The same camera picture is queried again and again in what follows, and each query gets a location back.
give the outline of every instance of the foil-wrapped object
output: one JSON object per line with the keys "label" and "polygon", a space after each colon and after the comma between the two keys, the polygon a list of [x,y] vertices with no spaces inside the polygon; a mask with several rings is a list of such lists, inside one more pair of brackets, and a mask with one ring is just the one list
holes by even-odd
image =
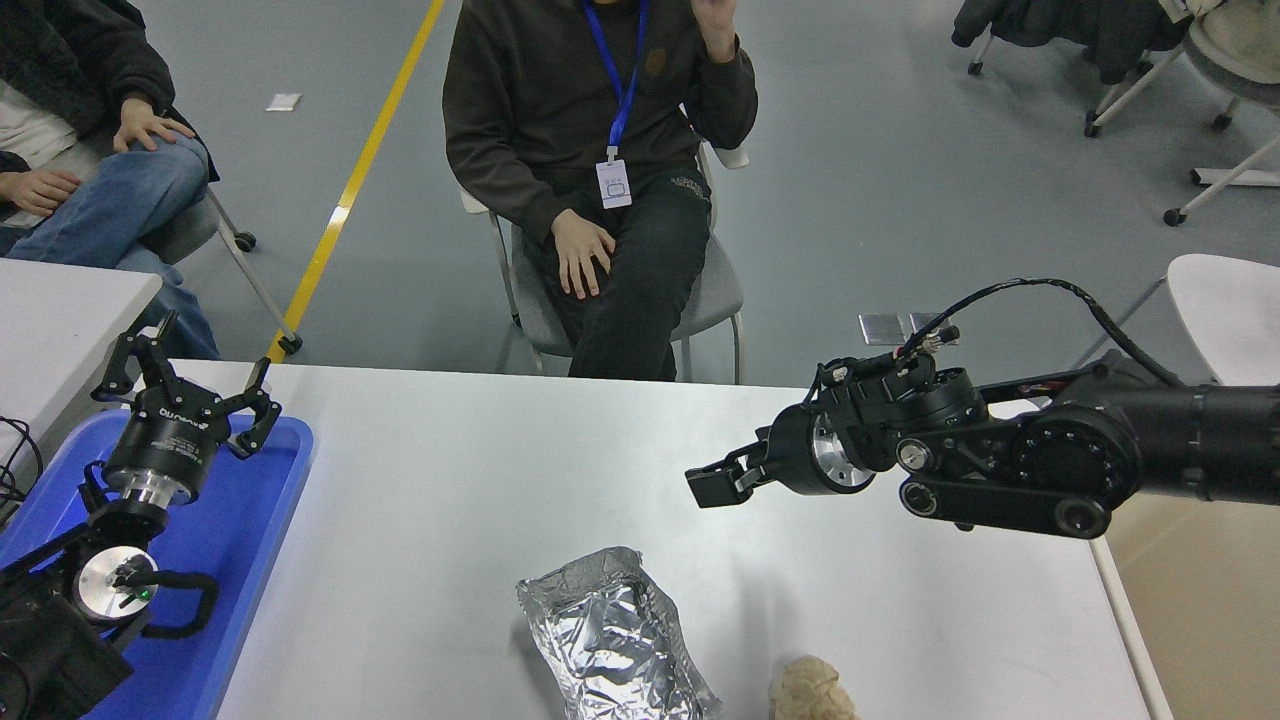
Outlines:
{"label": "foil-wrapped object", "polygon": [[676,605],[609,547],[535,580],[516,596],[564,696],[566,720],[717,720],[721,701],[694,667]]}

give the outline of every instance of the knee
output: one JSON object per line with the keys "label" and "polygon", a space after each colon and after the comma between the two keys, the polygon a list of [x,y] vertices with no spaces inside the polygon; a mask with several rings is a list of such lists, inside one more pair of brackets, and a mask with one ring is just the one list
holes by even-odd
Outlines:
{"label": "knee", "polygon": [[677,314],[689,300],[689,291],[696,273],[673,273],[667,268],[645,268],[627,273],[621,283],[628,305],[646,311],[671,311]]}
{"label": "knee", "polygon": [[102,160],[102,169],[110,165],[120,168],[141,165],[147,176],[165,178],[179,186],[196,186],[209,182],[209,151],[198,140],[182,135],[174,142],[166,142],[159,136],[155,150],[147,150],[141,142],[129,146],[128,152],[110,155]]}

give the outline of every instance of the person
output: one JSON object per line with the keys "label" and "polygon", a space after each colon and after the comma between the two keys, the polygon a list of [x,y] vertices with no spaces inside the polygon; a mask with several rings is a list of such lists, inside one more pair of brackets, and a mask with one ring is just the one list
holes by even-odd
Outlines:
{"label": "person", "polygon": [[0,255],[159,274],[138,327],[178,311],[175,357],[219,359],[182,275],[140,238],[216,179],[124,0],[0,3]]}
{"label": "person", "polygon": [[570,375],[676,377],[703,266],[698,145],[741,145],[755,72],[736,0],[466,0],[444,78],[462,187],[520,225],[573,343]]}

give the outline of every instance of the white table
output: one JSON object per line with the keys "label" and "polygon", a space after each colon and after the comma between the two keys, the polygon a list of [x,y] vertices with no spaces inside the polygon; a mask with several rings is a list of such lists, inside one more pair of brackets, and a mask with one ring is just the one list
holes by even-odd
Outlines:
{"label": "white table", "polygon": [[1169,264],[1167,277],[1187,334],[1217,379],[1280,383],[1280,268],[1183,255]]}
{"label": "white table", "polygon": [[[224,393],[250,370],[175,366]],[[563,717],[515,585],[614,544],[730,719],[768,717],[806,653],[868,720],[1148,717],[1088,543],[918,519],[899,473],[699,510],[684,470],[803,391],[292,365],[268,386],[316,451],[224,720]]]}
{"label": "white table", "polygon": [[[0,258],[0,415],[40,442],[159,290],[159,275]],[[19,438],[0,425],[0,460]]]}

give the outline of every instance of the blue lanyard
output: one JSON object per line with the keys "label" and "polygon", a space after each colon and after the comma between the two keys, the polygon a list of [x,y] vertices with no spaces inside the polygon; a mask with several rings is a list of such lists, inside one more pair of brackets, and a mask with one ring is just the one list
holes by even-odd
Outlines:
{"label": "blue lanyard", "polygon": [[644,31],[649,24],[649,0],[640,0],[640,32],[636,35],[636,65],[631,70],[631,86],[625,95],[622,92],[622,78],[618,77],[618,68],[613,64],[613,55],[609,53],[609,45],[604,40],[604,28],[600,27],[600,18],[595,14],[591,0],[582,0],[582,9],[586,10],[586,22],[590,23],[591,35],[595,36],[595,47],[600,51],[600,59],[604,60],[604,69],[609,73],[609,79],[613,82],[613,94],[618,99],[618,114],[614,115],[613,126],[609,128],[608,156],[609,163],[612,163],[618,156],[618,143],[622,141],[622,131],[627,127],[627,118],[631,117],[631,105],[636,97],[636,78],[640,76],[640,58],[643,58],[644,53]]}

